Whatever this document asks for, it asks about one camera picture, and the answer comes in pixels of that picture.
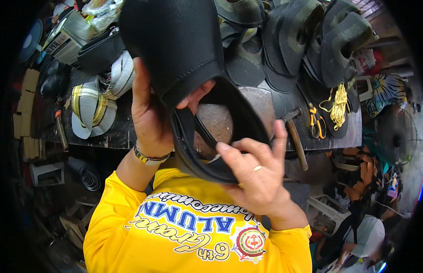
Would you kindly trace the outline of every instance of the man's right hand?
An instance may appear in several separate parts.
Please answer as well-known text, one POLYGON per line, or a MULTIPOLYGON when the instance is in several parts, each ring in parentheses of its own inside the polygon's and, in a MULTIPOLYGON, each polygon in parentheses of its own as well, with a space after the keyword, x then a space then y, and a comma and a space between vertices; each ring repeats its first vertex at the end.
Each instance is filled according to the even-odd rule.
MULTIPOLYGON (((131 115, 137 135, 137 147, 145 156, 164 157, 174 149, 169 119, 164 116, 165 110, 157 95, 151 93, 150 78, 145 64, 139 57, 134 58, 133 62, 136 77, 132 85, 131 115)), ((214 80, 204 83, 184 98, 176 108, 189 107, 195 114, 199 101, 210 92, 214 83, 214 80)))

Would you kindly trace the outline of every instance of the cable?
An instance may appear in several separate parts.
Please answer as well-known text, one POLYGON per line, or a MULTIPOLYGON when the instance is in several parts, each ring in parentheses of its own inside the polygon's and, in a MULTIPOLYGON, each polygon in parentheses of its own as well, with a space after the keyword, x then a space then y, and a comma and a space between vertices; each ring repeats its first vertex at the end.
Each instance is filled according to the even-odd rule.
POLYGON ((321 103, 319 104, 319 108, 330 113, 331 120, 334 123, 336 123, 336 125, 334 126, 334 130, 337 131, 345 122, 345 111, 346 111, 345 106, 348 107, 349 113, 351 111, 350 111, 350 106, 348 105, 348 96, 347 96, 345 85, 343 84, 343 82, 341 82, 337 86, 336 95, 334 95, 333 106, 331 107, 331 109, 327 110, 324 107, 322 107, 321 106, 322 103, 331 101, 332 94, 333 94, 333 88, 330 90, 330 97, 328 98, 328 100, 321 101, 321 103))
POLYGON ((392 209, 392 208, 391 208, 391 207, 389 207, 389 206, 383 205, 383 204, 381 204, 381 203, 380 203, 380 202, 378 202, 378 201, 374 201, 374 202, 375 202, 375 203, 377 203, 377 204, 378 204, 378 205, 380 205, 380 206, 387 207, 388 209, 390 209, 391 211, 393 211, 394 213, 398 214, 399 216, 401 216, 401 217, 403 217, 403 218, 405 218, 405 219, 410 218, 410 216, 409 216, 409 215, 407 215, 407 216, 402 215, 402 214, 401 214, 401 213, 399 213, 398 211, 396 211, 396 210, 392 209))

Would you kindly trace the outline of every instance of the yellow string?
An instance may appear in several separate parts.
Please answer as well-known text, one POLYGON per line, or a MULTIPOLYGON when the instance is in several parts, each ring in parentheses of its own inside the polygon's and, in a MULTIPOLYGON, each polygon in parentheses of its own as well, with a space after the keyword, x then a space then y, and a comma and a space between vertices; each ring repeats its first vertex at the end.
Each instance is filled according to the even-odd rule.
POLYGON ((350 106, 348 105, 348 97, 343 82, 341 82, 337 86, 336 95, 334 96, 333 106, 331 107, 331 109, 327 110, 322 107, 321 104, 331 101, 332 94, 333 89, 330 90, 330 97, 328 98, 328 100, 321 101, 321 103, 319 104, 319 108, 330 113, 331 120, 336 123, 336 125, 334 126, 334 130, 337 131, 345 122, 345 106, 348 107, 348 113, 350 113, 351 111, 350 106))

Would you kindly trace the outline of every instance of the white shirt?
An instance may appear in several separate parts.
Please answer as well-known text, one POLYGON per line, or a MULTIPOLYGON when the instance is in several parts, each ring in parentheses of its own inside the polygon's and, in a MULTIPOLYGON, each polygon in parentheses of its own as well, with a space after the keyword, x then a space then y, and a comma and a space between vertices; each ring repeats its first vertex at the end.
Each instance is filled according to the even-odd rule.
POLYGON ((75 0, 64 0, 63 3, 57 4, 54 8, 53 16, 60 15, 65 9, 73 7, 75 0))
MULTIPOLYGON (((371 256, 385 236, 383 222, 372 215, 365 215, 357 228, 357 245, 351 252, 354 256, 364 258, 371 256)), ((344 236, 345 243, 354 243, 354 232, 351 227, 344 236)))

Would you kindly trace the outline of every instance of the yellow shirt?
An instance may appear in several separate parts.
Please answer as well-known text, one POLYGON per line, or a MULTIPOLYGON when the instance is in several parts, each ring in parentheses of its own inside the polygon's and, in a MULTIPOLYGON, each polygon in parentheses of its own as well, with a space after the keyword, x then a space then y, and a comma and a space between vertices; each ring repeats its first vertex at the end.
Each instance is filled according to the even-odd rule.
POLYGON ((154 188, 106 179, 84 240, 90 273, 311 272, 309 226, 269 232, 218 184, 177 169, 159 170, 154 188))

